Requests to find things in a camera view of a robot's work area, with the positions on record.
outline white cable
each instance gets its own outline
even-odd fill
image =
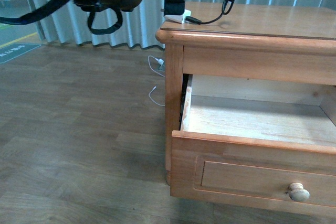
[[[149,61],[149,58],[153,58],[153,59],[155,59],[155,60],[158,62],[158,64],[160,64],[160,66],[162,66],[162,64],[164,63],[164,61],[163,61],[162,59],[157,59],[157,58],[155,58],[154,56],[151,56],[151,55],[148,56],[148,65],[149,65],[149,67],[152,69],[152,71],[155,72],[155,73],[157,73],[159,76],[164,77],[163,74],[161,74],[161,73],[155,71],[155,70],[152,68],[152,66],[151,66],[151,62]],[[151,97],[151,94],[152,94],[152,92],[153,92],[155,89],[156,89],[156,86],[152,89],[151,92],[149,92],[148,96],[149,96],[149,98],[152,100],[152,102],[154,102],[156,105],[164,107],[164,105],[155,102],[155,101],[153,100],[153,98]]]
[[[151,66],[151,63],[150,63],[150,61],[149,61],[149,58],[153,58],[153,59],[155,59],[159,64],[163,64],[163,60],[162,59],[157,59],[157,58],[155,58],[154,56],[151,56],[151,55],[148,55],[148,65],[149,65],[149,67],[152,69],[152,71],[153,72],[155,72],[155,73],[157,73],[159,76],[162,76],[162,77],[164,77],[164,75],[163,74],[161,74],[161,73],[159,73],[159,72],[156,72],[153,68],[152,68],[152,66]]]
[[[156,89],[156,86],[152,89],[151,92],[149,92],[148,96],[149,96],[149,98],[152,100],[152,102],[154,102],[156,105],[161,106],[161,107],[164,107],[164,105],[155,102],[155,101],[151,98],[151,94],[152,94],[152,92],[153,92],[155,89]]]

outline black strap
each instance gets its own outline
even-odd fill
[[[113,26],[106,28],[106,29],[92,28],[92,23],[93,23],[94,17],[96,16],[96,11],[90,12],[90,15],[88,18],[88,27],[93,34],[95,35],[111,34],[117,31],[122,26],[123,19],[122,19],[121,11],[119,9],[114,9],[114,8],[111,8],[111,9],[116,13],[118,20]]]
[[[25,14],[20,18],[5,18],[0,17],[0,23],[9,24],[9,25],[27,25],[39,21],[56,10],[60,9],[70,0],[50,0],[44,6],[32,11],[31,13]]]

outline white charger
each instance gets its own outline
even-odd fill
[[[185,17],[191,16],[190,10],[184,10],[184,13],[182,15],[165,15],[165,20],[171,20],[180,24],[184,24]]]

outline wooden floor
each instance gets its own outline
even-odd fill
[[[51,46],[0,65],[0,223],[335,223],[170,196],[163,52]]]

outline table leg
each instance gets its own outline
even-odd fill
[[[183,46],[166,44],[165,47],[165,121],[166,170],[170,184],[172,131],[180,128],[181,93],[183,80]]]

